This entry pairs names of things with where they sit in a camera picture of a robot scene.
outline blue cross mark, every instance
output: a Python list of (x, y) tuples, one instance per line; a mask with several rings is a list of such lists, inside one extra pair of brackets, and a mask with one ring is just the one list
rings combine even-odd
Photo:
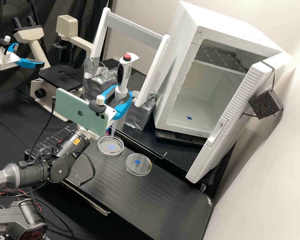
[(114, 145), (107, 145), (108, 146), (108, 148), (110, 149), (110, 150), (112, 150), (112, 149), (114, 149), (115, 148), (115, 146)]

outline silver duct tape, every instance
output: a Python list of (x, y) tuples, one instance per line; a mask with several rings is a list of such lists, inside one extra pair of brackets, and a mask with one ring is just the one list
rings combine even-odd
[(83, 97), (86, 101), (95, 100), (98, 95), (113, 85), (116, 85), (117, 68), (109, 70), (106, 67), (99, 67), (101, 74), (92, 78), (83, 78), (82, 86), (84, 87)]
[(93, 60), (90, 57), (84, 59), (84, 72), (95, 76), (99, 67), (100, 58), (94, 58)]
[(132, 91), (132, 96), (136, 96), (129, 107), (127, 116), (125, 119), (125, 124), (143, 131), (145, 125), (150, 119), (153, 108), (156, 105), (156, 94), (151, 91), (148, 94), (148, 100), (142, 104), (140, 107), (136, 107), (134, 104), (137, 101), (137, 96), (139, 91)]

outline white knob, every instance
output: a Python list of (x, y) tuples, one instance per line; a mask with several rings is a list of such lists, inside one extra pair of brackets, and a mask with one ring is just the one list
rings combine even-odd
[(96, 99), (97, 105), (102, 106), (104, 104), (104, 99), (105, 97), (103, 95), (98, 95)]
[(4, 37), (4, 40), (5, 40), (6, 42), (10, 42), (10, 40), (11, 40), (11, 37), (10, 37), (10, 36), (8, 36), (8, 35), (6, 35), (6, 36)]

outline gray robot arm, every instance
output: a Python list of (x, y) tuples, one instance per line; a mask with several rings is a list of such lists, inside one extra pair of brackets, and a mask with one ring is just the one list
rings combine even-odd
[[(69, 176), (75, 160), (89, 144), (83, 133), (71, 132), (56, 145), (52, 154), (45, 155), (40, 161), (29, 165), (6, 165), (0, 171), (0, 187), (17, 190), (47, 181), (60, 182)], [(0, 208), (0, 235), (8, 234), (15, 240), (37, 239), (46, 229), (47, 225), (32, 199), (16, 201), (6, 208)]]
[(9, 163), (0, 171), (0, 187), (17, 190), (35, 184), (66, 179), (75, 160), (90, 141), (79, 131), (72, 132), (57, 144), (53, 153), (31, 165)]

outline white wall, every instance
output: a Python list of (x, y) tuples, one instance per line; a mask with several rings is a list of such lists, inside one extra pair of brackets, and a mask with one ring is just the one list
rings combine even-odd
[(280, 79), (275, 92), (284, 111), (248, 122), (218, 189), (204, 240), (300, 239), (300, 64)]
[[(300, 39), (300, 0), (186, 0), (210, 10), (247, 21), (280, 47), (294, 54)], [(178, 0), (114, 0), (113, 12), (159, 34), (169, 30)], [(148, 73), (155, 50), (121, 33), (110, 31), (104, 59), (134, 52), (134, 67)]]

